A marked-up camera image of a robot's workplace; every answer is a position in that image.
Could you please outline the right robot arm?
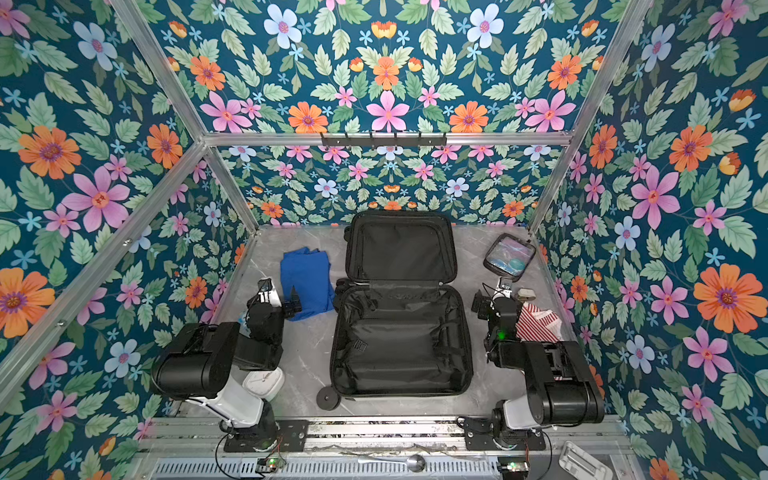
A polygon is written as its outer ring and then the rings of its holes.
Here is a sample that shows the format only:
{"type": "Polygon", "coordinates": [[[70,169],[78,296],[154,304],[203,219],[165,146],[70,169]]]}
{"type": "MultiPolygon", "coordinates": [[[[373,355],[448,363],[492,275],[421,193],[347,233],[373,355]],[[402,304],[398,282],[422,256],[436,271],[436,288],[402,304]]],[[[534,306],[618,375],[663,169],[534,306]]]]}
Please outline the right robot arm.
{"type": "Polygon", "coordinates": [[[471,311],[487,322],[487,361],[525,380],[517,398],[501,400],[491,417],[496,439],[543,427],[576,427],[604,420],[604,394],[575,341],[562,336],[550,310],[501,292],[477,291],[471,311]]]}

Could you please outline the black suitcase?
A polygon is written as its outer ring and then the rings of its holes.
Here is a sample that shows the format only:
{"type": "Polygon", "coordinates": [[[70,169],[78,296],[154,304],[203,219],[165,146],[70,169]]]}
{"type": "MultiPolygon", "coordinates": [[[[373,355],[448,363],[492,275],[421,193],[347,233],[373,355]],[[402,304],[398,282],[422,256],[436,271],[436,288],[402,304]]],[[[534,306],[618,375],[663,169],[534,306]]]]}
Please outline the black suitcase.
{"type": "Polygon", "coordinates": [[[344,278],[330,352],[330,386],[342,398],[446,397],[473,375],[458,261],[441,214],[364,211],[344,232],[344,278]]]}

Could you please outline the clear toiletry pouch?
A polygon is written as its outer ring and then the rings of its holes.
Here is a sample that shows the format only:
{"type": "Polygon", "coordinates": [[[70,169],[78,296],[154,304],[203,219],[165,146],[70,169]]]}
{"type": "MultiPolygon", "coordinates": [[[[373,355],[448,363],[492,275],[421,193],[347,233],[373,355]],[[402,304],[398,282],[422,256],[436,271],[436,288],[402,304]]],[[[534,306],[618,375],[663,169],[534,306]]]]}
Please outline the clear toiletry pouch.
{"type": "Polygon", "coordinates": [[[530,241],[512,234],[501,234],[487,251],[483,266],[500,277],[519,280],[533,260],[536,249],[530,241]]]}

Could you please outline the blue cloth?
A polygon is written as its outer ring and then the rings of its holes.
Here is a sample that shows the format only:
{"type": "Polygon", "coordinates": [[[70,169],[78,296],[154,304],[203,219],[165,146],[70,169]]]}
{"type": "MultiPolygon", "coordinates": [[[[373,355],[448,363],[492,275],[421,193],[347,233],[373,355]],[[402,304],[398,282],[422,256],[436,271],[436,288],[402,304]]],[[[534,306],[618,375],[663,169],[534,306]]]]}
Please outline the blue cloth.
{"type": "Polygon", "coordinates": [[[306,320],[334,309],[334,287],[330,281],[330,260],[325,251],[303,247],[286,252],[280,262],[283,292],[289,296],[293,289],[299,296],[302,310],[294,322],[306,320]]]}

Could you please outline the red white striped shirt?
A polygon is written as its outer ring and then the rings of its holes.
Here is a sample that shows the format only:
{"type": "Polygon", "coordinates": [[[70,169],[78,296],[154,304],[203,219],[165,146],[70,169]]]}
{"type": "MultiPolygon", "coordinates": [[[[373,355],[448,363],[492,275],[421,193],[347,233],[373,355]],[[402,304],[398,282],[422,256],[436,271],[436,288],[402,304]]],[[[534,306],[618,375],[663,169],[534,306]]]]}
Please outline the red white striped shirt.
{"type": "Polygon", "coordinates": [[[562,321],[552,310],[526,302],[517,321],[517,336],[528,342],[556,343],[565,340],[562,321]]]}

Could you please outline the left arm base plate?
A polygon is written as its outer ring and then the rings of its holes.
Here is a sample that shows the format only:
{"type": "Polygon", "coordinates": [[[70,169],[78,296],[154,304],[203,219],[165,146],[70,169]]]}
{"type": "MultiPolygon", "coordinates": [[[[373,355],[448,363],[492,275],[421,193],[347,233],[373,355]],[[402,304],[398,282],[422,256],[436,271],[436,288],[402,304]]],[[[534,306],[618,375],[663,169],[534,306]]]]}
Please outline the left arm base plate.
{"type": "Polygon", "coordinates": [[[308,439],[306,420],[267,421],[248,428],[234,428],[226,436],[226,453],[302,452],[308,439]]]}

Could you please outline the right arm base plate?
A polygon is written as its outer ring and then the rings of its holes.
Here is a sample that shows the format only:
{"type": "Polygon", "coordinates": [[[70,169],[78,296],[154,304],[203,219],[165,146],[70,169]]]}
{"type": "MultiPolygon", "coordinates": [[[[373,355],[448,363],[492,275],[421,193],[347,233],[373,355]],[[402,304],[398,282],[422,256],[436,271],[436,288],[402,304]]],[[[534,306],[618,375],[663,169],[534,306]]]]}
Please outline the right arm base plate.
{"type": "Polygon", "coordinates": [[[538,430],[510,430],[491,418],[460,416],[455,420],[463,431],[469,451],[544,451],[548,448],[538,430]]]}

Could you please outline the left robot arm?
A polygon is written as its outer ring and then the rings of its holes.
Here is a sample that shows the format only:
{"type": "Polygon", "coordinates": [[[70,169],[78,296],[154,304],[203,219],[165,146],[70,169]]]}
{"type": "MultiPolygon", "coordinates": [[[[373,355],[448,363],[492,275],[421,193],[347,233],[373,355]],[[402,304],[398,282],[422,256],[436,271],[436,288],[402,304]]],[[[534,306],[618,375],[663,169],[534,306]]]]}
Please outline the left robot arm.
{"type": "Polygon", "coordinates": [[[234,437],[272,443],[278,428],[267,396],[238,382],[232,369],[247,377],[277,371],[285,321],[301,311],[294,288],[282,299],[270,278],[261,279],[243,323],[197,323],[181,329],[152,367],[152,391],[208,409],[234,437]]]}

